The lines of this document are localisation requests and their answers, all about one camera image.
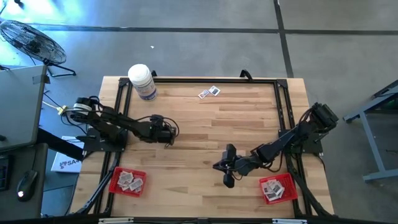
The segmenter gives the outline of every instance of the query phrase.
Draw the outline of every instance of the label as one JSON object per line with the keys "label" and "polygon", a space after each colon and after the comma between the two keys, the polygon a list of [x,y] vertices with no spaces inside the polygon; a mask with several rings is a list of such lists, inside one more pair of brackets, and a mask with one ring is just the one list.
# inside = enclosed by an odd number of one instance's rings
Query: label
{"label": "label", "polygon": [[153,100],[157,96],[156,86],[153,79],[148,80],[148,82],[143,85],[133,85],[137,90],[138,95],[143,100]]}

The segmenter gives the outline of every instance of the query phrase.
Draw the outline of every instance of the white plastic container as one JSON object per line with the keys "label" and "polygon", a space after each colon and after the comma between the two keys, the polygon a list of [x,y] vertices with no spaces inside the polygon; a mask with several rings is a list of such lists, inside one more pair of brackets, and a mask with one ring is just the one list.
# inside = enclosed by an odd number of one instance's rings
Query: white plastic container
{"label": "white plastic container", "polygon": [[157,96],[156,86],[146,65],[133,65],[128,72],[129,79],[143,100],[153,100]]}

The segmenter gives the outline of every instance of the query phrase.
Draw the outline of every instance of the floor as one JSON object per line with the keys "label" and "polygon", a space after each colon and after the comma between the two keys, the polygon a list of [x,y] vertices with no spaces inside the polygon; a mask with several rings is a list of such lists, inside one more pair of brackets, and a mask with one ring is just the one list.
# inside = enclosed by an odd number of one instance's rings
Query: floor
{"label": "floor", "polygon": [[[9,1],[0,19],[35,25],[65,49],[64,66],[78,75],[52,78],[47,88],[63,105],[97,95],[103,76],[144,63],[160,76],[236,77],[245,68],[254,77],[304,78],[310,103],[327,103],[341,118],[398,77],[395,0],[23,2]],[[7,42],[0,52],[1,65],[33,64]],[[81,134],[46,107],[40,124],[57,136]],[[398,178],[362,180],[377,167],[361,122],[341,120],[322,143],[335,213],[398,222]],[[66,212],[75,178],[48,170],[42,213]]]}

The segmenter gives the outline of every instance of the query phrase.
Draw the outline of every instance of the wooden table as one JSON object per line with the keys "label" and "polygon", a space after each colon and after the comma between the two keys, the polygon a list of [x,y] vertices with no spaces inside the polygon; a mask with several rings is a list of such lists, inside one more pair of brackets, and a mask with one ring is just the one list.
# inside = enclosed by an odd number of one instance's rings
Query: wooden table
{"label": "wooden table", "polygon": [[[99,93],[102,104],[114,106],[119,78],[104,77]],[[287,81],[297,122],[308,108],[304,81],[301,78]],[[221,90],[218,96],[199,99],[197,95],[211,86],[209,83],[157,83],[159,95],[154,101],[143,101],[133,91],[129,117],[161,114],[176,120],[181,133],[175,144],[166,149],[164,144],[140,142],[129,133],[120,166],[146,172],[147,183],[140,198],[116,194],[112,216],[294,216],[292,202],[266,205],[262,198],[259,179],[274,173],[254,170],[236,181],[235,188],[228,189],[223,185],[223,173],[211,168],[221,159],[227,143],[234,144],[238,154],[246,155],[256,146],[277,139],[280,127],[273,86],[218,83],[216,86]],[[83,161],[71,212],[81,208],[98,185],[103,157],[103,153],[96,152]],[[309,189],[324,208],[333,213],[321,162],[315,156],[303,155],[303,165]],[[278,166],[279,158],[276,158],[272,168]],[[283,161],[279,173],[286,172]],[[299,188],[298,194],[304,212]],[[102,208],[107,197],[108,187],[104,191]]]}

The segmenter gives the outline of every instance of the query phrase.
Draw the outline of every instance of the red basket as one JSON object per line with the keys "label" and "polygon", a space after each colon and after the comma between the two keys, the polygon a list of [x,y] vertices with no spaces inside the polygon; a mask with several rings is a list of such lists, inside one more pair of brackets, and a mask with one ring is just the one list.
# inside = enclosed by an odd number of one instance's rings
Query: red basket
{"label": "red basket", "polygon": [[[125,172],[130,172],[134,176],[134,178],[138,177],[142,179],[142,186],[141,186],[141,191],[140,192],[135,192],[135,191],[130,191],[126,190],[123,191],[122,188],[118,185],[119,181],[119,176],[122,171]],[[147,174],[143,171],[138,171],[138,170],[132,170],[132,169],[125,169],[122,167],[116,167],[113,171],[113,176],[111,179],[111,184],[109,185],[109,191],[112,193],[116,194],[123,194],[123,195],[128,195],[132,197],[140,197],[142,192],[144,191],[144,186],[146,182]]]}
{"label": "red basket", "polygon": [[[268,180],[279,180],[279,182],[282,184],[282,186],[285,188],[284,193],[282,194],[282,197],[273,201],[268,201],[268,198],[264,195],[264,192],[262,191],[262,186],[261,184],[264,182],[267,182]],[[284,202],[287,200],[294,200],[297,199],[297,191],[296,191],[296,186],[293,182],[292,176],[290,173],[286,174],[280,174],[272,177],[265,177],[260,179],[260,190],[261,194],[264,197],[264,200],[266,201],[267,204],[275,204],[279,202]]]}

